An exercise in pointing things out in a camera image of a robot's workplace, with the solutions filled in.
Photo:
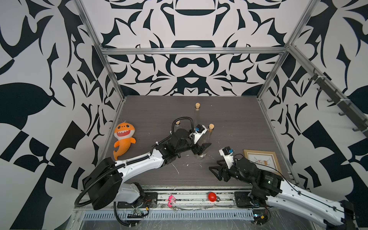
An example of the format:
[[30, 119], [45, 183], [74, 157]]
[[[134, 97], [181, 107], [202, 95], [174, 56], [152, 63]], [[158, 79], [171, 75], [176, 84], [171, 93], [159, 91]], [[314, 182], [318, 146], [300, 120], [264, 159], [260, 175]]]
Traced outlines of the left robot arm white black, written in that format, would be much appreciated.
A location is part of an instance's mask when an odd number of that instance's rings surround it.
[[103, 159], [83, 179], [83, 190], [77, 196], [74, 206], [80, 208], [91, 204], [94, 210], [99, 210], [112, 202], [140, 205], [145, 197], [142, 187], [139, 183], [129, 184], [127, 181], [146, 171], [171, 164], [189, 150], [203, 156], [211, 146], [209, 134], [209, 129], [202, 125], [190, 131], [180, 128], [156, 142], [145, 154], [122, 161]]

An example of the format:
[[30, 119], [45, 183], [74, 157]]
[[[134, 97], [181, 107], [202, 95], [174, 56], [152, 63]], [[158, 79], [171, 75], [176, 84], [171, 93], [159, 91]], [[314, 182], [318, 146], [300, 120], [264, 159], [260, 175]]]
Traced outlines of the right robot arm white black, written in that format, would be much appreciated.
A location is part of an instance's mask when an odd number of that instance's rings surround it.
[[246, 198], [237, 197], [239, 208], [278, 208], [308, 219], [326, 230], [354, 230], [355, 211], [351, 202], [329, 200], [315, 195], [284, 177], [259, 169], [257, 164], [243, 157], [227, 155], [209, 170], [219, 181], [234, 178], [252, 186]]

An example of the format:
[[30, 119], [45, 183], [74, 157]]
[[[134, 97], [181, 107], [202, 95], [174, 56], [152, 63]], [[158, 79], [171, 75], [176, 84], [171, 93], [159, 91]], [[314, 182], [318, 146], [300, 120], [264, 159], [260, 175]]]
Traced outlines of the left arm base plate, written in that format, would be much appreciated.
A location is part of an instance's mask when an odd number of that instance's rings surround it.
[[133, 209], [133, 208], [156, 208], [158, 201], [158, 193], [157, 192], [148, 192], [145, 193], [145, 196], [140, 196], [135, 202], [129, 204], [127, 202], [118, 202], [118, 209]]

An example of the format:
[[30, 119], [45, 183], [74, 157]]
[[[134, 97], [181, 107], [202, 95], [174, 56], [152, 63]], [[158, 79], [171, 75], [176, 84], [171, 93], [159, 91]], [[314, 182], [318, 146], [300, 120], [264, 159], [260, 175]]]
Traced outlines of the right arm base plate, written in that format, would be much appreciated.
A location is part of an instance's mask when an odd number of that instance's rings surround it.
[[240, 209], [259, 208], [259, 204], [249, 196], [250, 192], [234, 192], [236, 207]]

